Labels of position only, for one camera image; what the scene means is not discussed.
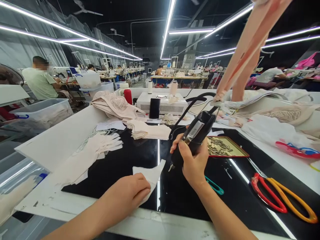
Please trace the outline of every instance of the red bottle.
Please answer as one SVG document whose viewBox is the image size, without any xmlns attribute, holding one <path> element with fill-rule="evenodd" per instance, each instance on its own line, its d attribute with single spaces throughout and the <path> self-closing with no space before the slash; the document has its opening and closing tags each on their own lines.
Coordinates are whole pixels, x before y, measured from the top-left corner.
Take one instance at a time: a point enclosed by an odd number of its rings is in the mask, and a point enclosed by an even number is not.
<svg viewBox="0 0 320 240">
<path fill-rule="evenodd" d="M 132 105 L 131 90 L 130 89 L 125 89 L 123 91 L 123 94 L 124 94 L 124 98 L 127 100 L 127 102 Z"/>
</svg>

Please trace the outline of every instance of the teal clip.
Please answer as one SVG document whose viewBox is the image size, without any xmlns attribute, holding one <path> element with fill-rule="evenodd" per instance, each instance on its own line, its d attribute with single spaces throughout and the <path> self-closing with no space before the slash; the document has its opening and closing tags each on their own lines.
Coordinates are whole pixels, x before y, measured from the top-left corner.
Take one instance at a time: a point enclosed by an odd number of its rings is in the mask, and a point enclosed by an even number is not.
<svg viewBox="0 0 320 240">
<path fill-rule="evenodd" d="M 221 187 L 219 187 L 217 184 L 215 184 L 214 182 L 212 182 L 209 178 L 207 178 L 206 176 L 204 176 L 205 178 L 206 178 L 206 180 L 207 180 L 207 183 L 209 183 L 209 185 L 211 186 L 211 188 L 213 189 L 213 190 L 215 190 L 219 195 L 223 195 L 224 194 L 224 190 L 221 188 Z"/>
</svg>

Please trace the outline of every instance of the black work table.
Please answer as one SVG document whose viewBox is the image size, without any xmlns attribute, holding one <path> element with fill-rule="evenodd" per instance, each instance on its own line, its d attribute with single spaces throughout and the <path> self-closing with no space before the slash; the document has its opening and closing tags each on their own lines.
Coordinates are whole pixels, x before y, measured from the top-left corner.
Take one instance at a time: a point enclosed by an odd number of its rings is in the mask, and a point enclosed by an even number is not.
<svg viewBox="0 0 320 240">
<path fill-rule="evenodd" d="M 220 136 L 228 136 L 242 146 L 261 171 L 300 196 L 320 217 L 320 196 L 317 193 L 242 137 L 237 130 L 223 130 L 224 134 Z M 184 128 L 178 129 L 175 136 L 184 131 Z M 87 179 L 77 185 L 66 186 L 62 191 L 99 198 L 119 178 L 131 175 L 133 166 L 153 168 L 158 165 L 161 159 L 165 159 L 166 164 L 160 181 L 158 181 L 160 186 L 156 186 L 148 201 L 141 205 L 141 208 L 210 221 L 198 196 L 183 177 L 181 169 L 174 169 L 168 173 L 170 141 L 134 140 L 128 129 L 119 131 L 119 134 L 124 143 L 123 148 L 108 152 L 105 159 L 97 160 L 89 168 Z M 296 239 L 319 239 L 319 223 L 306 223 L 292 213 L 289 208 L 286 214 L 278 213 L 260 199 L 249 184 L 254 172 L 246 158 L 209 158 L 205 169 L 205 175 L 224 190 L 224 195 L 220 198 L 250 230 L 283 237 L 294 236 Z M 264 188 L 260 184 L 258 186 L 268 197 L 269 195 L 264 191 Z M 160 188 L 160 197 L 157 193 L 158 187 Z M 302 207 L 291 197 L 289 199 L 301 211 Z M 283 222 L 291 234 L 288 234 L 288 231 L 286 232 L 279 222 Z"/>
</svg>

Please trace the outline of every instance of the pink fabric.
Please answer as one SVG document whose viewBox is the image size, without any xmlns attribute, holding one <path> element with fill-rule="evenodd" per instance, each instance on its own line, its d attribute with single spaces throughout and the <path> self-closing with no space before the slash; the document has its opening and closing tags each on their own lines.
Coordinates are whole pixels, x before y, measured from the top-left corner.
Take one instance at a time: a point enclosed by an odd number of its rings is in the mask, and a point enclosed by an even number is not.
<svg viewBox="0 0 320 240">
<path fill-rule="evenodd" d="M 250 87 L 251 85 L 254 84 L 254 82 L 257 80 L 256 77 L 251 77 L 246 85 L 246 87 Z"/>
<path fill-rule="evenodd" d="M 312 54 L 310 57 L 308 57 L 307 59 L 304 59 L 302 61 L 300 61 L 298 63 L 298 66 L 295 69 L 304 69 L 305 67 L 310 67 L 314 64 L 314 56 L 317 54 L 317 52 L 315 52 L 314 54 Z"/>
<path fill-rule="evenodd" d="M 218 85 L 215 101 L 233 87 L 232 101 L 242 101 L 244 89 L 257 66 L 261 47 L 270 30 L 292 0 L 254 0 L 254 8 L 237 44 L 227 70 Z"/>
</svg>

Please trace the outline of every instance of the man in green shirt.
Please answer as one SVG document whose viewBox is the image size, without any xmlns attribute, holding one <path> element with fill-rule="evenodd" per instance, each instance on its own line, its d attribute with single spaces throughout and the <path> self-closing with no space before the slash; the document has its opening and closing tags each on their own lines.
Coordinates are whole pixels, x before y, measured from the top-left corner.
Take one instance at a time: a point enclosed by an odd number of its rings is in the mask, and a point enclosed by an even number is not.
<svg viewBox="0 0 320 240">
<path fill-rule="evenodd" d="M 39 56 L 33 57 L 32 61 L 32 68 L 22 70 L 22 75 L 36 98 L 38 100 L 66 98 L 63 93 L 58 94 L 56 92 L 56 89 L 61 86 L 58 80 L 53 79 L 48 74 L 48 61 Z"/>
</svg>

